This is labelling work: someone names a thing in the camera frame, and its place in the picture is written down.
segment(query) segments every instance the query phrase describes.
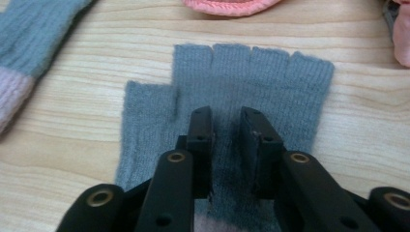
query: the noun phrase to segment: black plastic part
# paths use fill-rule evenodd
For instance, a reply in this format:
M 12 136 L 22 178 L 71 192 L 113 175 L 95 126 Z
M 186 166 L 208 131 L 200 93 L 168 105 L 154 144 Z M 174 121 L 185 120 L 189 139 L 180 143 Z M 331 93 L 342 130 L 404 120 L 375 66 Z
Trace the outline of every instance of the black plastic part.
M 305 227 L 304 219 L 284 187 L 278 188 L 274 202 L 274 209 L 281 231 L 303 231 Z
M 191 153 L 173 150 L 159 160 L 135 232 L 193 231 Z
M 124 193 L 124 202 L 112 231 L 133 231 L 151 179 Z
M 260 199 L 273 199 L 278 165 L 286 151 L 283 141 L 260 111 L 242 107 L 239 143 L 242 169 L 251 191 Z
M 304 219 L 303 231 L 379 231 L 313 156 L 285 153 L 280 175 Z M 279 221 L 284 228 L 287 222 Z
M 350 198 L 352 198 L 352 200 L 356 203 L 356 205 L 358 205 L 363 211 L 365 211 L 365 213 L 367 213 L 367 200 L 351 191 L 345 191 L 350 196 Z
M 207 198 L 212 186 L 212 149 L 214 127 L 210 106 L 195 109 L 190 116 L 187 136 L 180 136 L 177 142 L 186 139 L 186 150 L 193 155 L 193 197 Z
M 57 232 L 113 231 L 123 200 L 124 192 L 118 186 L 88 188 L 66 212 Z
M 410 231 L 410 194 L 397 188 L 371 191 L 367 211 L 382 231 Z
M 175 149 L 183 149 L 187 150 L 187 136 L 186 135 L 179 135 L 177 144 L 175 145 Z

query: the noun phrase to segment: knitted fabric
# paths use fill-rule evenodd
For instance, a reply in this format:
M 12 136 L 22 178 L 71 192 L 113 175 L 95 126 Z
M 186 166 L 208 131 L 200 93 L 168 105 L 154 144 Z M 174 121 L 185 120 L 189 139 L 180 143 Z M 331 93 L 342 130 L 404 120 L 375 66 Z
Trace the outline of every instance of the knitted fabric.
M 395 19 L 398 16 L 399 7 L 400 5 L 393 0 L 387 0 L 383 5 L 383 15 L 389 27 L 391 37 L 393 37 L 393 27 L 395 26 Z
M 395 58 L 400 65 L 410 68 L 410 2 L 401 2 L 393 28 Z
M 20 108 L 91 0 L 12 0 L 0 14 L 0 132 Z
M 127 84 L 116 184 L 128 190 L 151 178 L 158 157 L 187 134 L 190 113 L 210 105 L 215 193 L 211 208 L 207 200 L 195 201 L 195 231 L 277 230 L 272 201 L 255 199 L 242 178 L 241 106 L 262 111 L 288 149 L 310 152 L 333 72 L 330 62 L 300 52 L 176 45 L 171 85 Z
M 183 0 L 188 7 L 210 15 L 244 16 L 261 12 L 280 0 Z

